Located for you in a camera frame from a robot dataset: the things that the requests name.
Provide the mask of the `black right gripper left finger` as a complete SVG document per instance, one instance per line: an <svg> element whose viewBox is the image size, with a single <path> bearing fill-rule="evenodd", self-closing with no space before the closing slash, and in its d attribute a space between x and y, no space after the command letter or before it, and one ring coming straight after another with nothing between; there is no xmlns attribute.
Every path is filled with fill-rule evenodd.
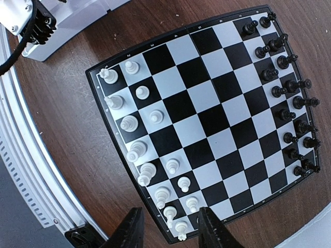
<svg viewBox="0 0 331 248"><path fill-rule="evenodd" d="M112 236L100 247L143 247L144 213L142 207L132 208Z"/></svg>

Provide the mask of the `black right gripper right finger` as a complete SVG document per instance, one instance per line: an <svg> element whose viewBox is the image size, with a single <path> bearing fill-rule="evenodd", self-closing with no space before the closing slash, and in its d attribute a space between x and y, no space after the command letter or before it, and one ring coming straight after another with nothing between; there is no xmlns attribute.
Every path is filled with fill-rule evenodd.
<svg viewBox="0 0 331 248"><path fill-rule="evenodd" d="M240 247L240 243L209 207L199 210L198 233L199 247Z"/></svg>

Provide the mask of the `white rook corner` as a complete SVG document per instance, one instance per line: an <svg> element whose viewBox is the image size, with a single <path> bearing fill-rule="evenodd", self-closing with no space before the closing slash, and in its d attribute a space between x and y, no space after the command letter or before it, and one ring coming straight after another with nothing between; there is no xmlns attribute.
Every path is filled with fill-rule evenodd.
<svg viewBox="0 0 331 248"><path fill-rule="evenodd" d="M185 221L179 221L175 224L175 230L178 232L178 240L185 241L187 239L188 224Z"/></svg>

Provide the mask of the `black white chess board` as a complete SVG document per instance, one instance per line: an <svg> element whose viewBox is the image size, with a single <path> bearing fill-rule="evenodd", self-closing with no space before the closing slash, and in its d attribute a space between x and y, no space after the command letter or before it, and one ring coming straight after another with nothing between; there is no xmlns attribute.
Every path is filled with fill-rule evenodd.
<svg viewBox="0 0 331 248"><path fill-rule="evenodd" d="M187 239L198 235L198 212L202 207L211 208L218 219L229 222L263 206L314 173L291 183L252 179L235 163L237 147L222 106L229 97L221 94L235 79L233 67L237 61L232 56L238 39L232 26L240 18L265 12L274 13L262 5L196 22L136 45L86 71L121 161L169 244L180 242L175 230L179 221L188 224ZM137 74L126 72L125 62L129 60L139 63ZM114 69L117 82L107 84L100 77L102 68ZM142 85L149 88L145 100L136 97L136 89ZM106 96L114 95L124 99L119 110L110 109L104 101ZM161 123L150 121L153 110L163 112ZM120 122L128 115L138 119L134 132L120 128ZM126 154L136 141L145 142L147 152L131 163ZM169 159L180 162L174 175L166 169ZM142 187L137 178L145 163L153 163L157 172L150 184ZM177 185L180 177L191 181L187 193ZM156 206L155 191L159 187L171 192L165 207L177 210L170 229L163 215L165 207ZM198 199L195 213L186 206L186 199L193 196Z"/></svg>

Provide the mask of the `white knight chess piece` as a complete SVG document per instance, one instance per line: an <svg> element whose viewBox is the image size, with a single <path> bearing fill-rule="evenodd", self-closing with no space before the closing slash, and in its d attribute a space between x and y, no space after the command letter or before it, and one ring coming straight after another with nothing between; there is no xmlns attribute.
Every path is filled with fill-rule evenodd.
<svg viewBox="0 0 331 248"><path fill-rule="evenodd" d="M112 110L119 110L124 105L124 99L119 95L106 96L104 98L104 101L106 102L107 106Z"/></svg>

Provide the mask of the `white plastic compartment tray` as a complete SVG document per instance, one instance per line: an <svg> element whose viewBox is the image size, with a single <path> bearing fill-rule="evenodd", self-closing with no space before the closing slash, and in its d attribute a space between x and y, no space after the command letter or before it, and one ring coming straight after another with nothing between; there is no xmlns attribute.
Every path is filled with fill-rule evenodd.
<svg viewBox="0 0 331 248"><path fill-rule="evenodd" d="M56 30L44 45L28 44L22 55L29 59L45 61L56 50L86 27L103 17L108 11L124 5L129 0L41 1L56 18Z"/></svg>

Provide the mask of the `eleventh white chess pawn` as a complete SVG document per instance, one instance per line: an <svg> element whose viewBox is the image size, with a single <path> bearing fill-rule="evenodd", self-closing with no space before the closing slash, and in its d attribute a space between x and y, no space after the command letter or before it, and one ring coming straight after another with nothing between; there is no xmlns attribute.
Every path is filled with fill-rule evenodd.
<svg viewBox="0 0 331 248"><path fill-rule="evenodd" d="M166 169L171 174L174 175L180 167L180 162L177 159L169 159L166 163Z"/></svg>

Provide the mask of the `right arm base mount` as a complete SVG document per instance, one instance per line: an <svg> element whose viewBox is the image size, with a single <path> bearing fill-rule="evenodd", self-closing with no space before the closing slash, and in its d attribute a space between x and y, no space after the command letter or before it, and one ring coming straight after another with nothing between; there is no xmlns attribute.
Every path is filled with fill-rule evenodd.
<svg viewBox="0 0 331 248"><path fill-rule="evenodd" d="M100 233L87 223L65 232L64 236L73 247L101 247L106 242Z"/></svg>

